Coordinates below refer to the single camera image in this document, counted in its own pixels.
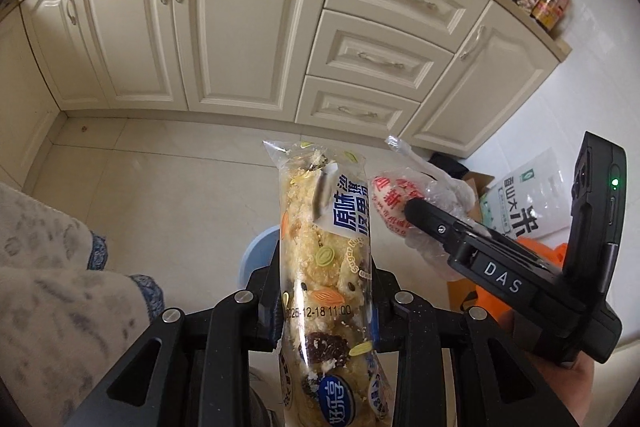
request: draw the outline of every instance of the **packaged sachima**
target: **packaged sachima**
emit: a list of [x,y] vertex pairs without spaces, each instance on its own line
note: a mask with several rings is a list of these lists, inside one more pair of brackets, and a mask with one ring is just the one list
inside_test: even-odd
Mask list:
[[373,351],[369,190],[363,158],[265,142],[280,173],[280,376],[288,425],[390,425]]

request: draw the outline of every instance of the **orange fabric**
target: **orange fabric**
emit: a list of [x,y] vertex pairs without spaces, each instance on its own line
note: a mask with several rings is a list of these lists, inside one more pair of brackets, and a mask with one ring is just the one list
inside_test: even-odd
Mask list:
[[[547,245],[543,245],[542,243],[539,243],[534,239],[529,239],[528,237],[519,238],[518,243],[523,245],[523,247],[529,248],[529,250],[533,250],[556,266],[561,267],[564,263],[564,256],[566,255],[567,247],[566,243],[562,243],[562,245],[553,250]],[[504,312],[511,309],[511,307],[507,306],[500,299],[494,297],[491,293],[480,286],[476,286],[476,292],[478,293],[478,302],[476,302],[476,306],[480,306],[487,310],[487,312],[496,320],[498,320],[500,315]]]

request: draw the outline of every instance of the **blue oval logo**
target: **blue oval logo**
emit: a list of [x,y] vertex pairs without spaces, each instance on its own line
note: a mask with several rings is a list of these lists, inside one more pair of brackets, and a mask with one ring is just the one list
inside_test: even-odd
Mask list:
[[327,375],[318,389],[320,410],[332,427],[346,427],[355,417],[356,408],[349,385],[340,377]]

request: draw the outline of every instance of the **black device with green light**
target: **black device with green light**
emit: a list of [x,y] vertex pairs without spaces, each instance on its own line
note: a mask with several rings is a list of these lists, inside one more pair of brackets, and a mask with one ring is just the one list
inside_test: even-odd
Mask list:
[[410,200],[404,214],[442,243],[449,266],[515,310],[514,339],[521,347],[559,365],[571,365],[579,351],[604,363],[622,334],[605,300],[625,216],[622,147],[585,133],[571,194],[562,270],[495,230],[482,237],[420,198]]

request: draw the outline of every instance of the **bolt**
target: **bolt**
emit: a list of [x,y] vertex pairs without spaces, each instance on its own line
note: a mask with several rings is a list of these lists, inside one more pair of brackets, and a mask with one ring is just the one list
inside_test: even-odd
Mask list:
[[472,306],[469,308],[469,316],[475,321],[484,321],[486,318],[486,310],[480,306]]
[[396,293],[396,301],[398,301],[400,304],[409,304],[413,300],[414,300],[414,296],[411,295],[411,293],[409,292],[402,291],[402,292]]
[[254,298],[254,294],[252,294],[249,290],[240,290],[234,296],[234,299],[238,304],[245,304],[247,302],[251,302]]
[[165,310],[164,313],[162,314],[162,320],[164,320],[164,322],[167,322],[167,323],[172,323],[178,320],[181,315],[182,314],[180,313],[180,310],[176,308],[169,308],[168,310]]

